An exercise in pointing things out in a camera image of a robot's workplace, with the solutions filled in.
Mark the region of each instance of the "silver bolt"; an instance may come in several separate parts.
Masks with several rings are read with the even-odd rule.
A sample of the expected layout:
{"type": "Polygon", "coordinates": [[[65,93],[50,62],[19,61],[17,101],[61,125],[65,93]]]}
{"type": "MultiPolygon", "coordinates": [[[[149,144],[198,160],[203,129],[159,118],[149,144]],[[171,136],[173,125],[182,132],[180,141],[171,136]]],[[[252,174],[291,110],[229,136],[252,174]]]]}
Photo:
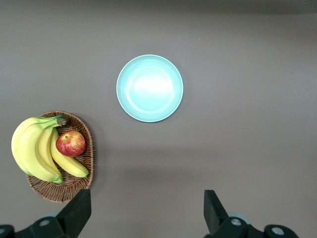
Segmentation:
{"type": "Polygon", "coordinates": [[[284,231],[280,227],[273,227],[272,231],[277,235],[280,235],[280,236],[284,235],[284,231]]]}
{"type": "Polygon", "coordinates": [[[241,222],[240,222],[238,219],[236,219],[236,218],[233,218],[233,219],[231,220],[231,223],[232,223],[233,225],[237,226],[237,227],[241,226],[241,222]]]}
{"type": "Polygon", "coordinates": [[[46,226],[48,223],[50,223],[49,220],[43,220],[43,221],[41,221],[41,222],[39,223],[39,226],[40,226],[40,227],[43,227],[43,226],[46,226]]]}

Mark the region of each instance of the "red apple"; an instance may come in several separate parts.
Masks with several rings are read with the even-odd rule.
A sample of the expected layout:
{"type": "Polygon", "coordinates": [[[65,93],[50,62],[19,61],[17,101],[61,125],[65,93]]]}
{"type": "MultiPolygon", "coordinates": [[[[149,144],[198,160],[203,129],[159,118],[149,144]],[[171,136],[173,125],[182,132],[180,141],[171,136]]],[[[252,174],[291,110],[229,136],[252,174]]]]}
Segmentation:
{"type": "Polygon", "coordinates": [[[86,140],[76,130],[69,130],[58,137],[56,148],[66,156],[75,157],[81,155],[86,148],[86,140]]]}

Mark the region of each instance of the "brown woven basket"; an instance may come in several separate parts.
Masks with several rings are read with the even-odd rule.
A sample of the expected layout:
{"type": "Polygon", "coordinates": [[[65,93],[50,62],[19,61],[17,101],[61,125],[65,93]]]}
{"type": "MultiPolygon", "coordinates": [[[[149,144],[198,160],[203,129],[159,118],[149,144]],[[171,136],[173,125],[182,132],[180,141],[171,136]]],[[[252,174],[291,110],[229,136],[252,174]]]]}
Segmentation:
{"type": "Polygon", "coordinates": [[[69,117],[68,123],[57,127],[59,134],[68,130],[79,131],[86,139],[85,151],[75,159],[87,168],[89,174],[85,178],[77,178],[70,175],[58,166],[63,177],[63,182],[54,183],[42,181],[34,176],[26,175],[31,188],[42,198],[56,203],[69,202],[81,189],[88,189],[92,183],[94,175],[94,143],[92,135],[85,123],[77,116],[63,111],[49,111],[41,114],[41,117],[55,117],[66,115],[69,117]]]}

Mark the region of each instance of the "light blue plate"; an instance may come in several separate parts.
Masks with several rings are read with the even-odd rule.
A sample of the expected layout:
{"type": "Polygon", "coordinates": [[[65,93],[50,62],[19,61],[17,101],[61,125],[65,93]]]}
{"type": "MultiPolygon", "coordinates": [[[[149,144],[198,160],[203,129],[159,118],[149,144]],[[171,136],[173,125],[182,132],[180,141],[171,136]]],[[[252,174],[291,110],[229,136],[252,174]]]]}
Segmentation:
{"type": "Polygon", "coordinates": [[[127,63],[117,81],[122,108],[134,119],[157,122],[169,117],[183,97],[183,81],[167,59],[143,55],[127,63]]]}

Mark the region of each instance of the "yellow banana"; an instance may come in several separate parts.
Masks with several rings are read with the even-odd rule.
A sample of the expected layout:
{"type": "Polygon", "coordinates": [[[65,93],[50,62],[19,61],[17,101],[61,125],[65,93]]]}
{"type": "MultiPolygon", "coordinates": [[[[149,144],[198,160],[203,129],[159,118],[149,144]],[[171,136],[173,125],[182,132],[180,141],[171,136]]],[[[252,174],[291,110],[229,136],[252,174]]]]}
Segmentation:
{"type": "Polygon", "coordinates": [[[53,135],[53,128],[55,128],[54,125],[50,125],[43,130],[41,137],[39,138],[38,151],[44,162],[58,174],[60,182],[62,182],[62,175],[51,156],[50,144],[53,135]]]}
{"type": "Polygon", "coordinates": [[[61,154],[56,148],[56,140],[59,137],[58,131],[56,128],[53,128],[53,135],[51,139],[51,154],[53,160],[66,172],[69,174],[84,178],[88,175],[88,170],[80,164],[73,157],[65,156],[61,154]]]}
{"type": "Polygon", "coordinates": [[[15,131],[13,133],[12,140],[11,140],[12,155],[13,155],[16,163],[20,167],[20,169],[28,175],[32,175],[32,174],[25,168],[24,164],[22,163],[22,161],[20,159],[19,153],[18,153],[18,146],[19,146],[21,135],[28,126],[30,126],[34,123],[42,123],[42,122],[50,121],[54,118],[55,117],[50,117],[50,118],[31,117],[31,118],[27,118],[26,120],[24,120],[23,122],[20,123],[20,125],[15,129],[15,131]]]}
{"type": "Polygon", "coordinates": [[[48,126],[60,126],[65,120],[53,120],[34,123],[28,126],[20,137],[18,153],[25,168],[35,177],[44,181],[60,182],[59,175],[49,167],[39,155],[38,145],[44,129],[48,126]]]}

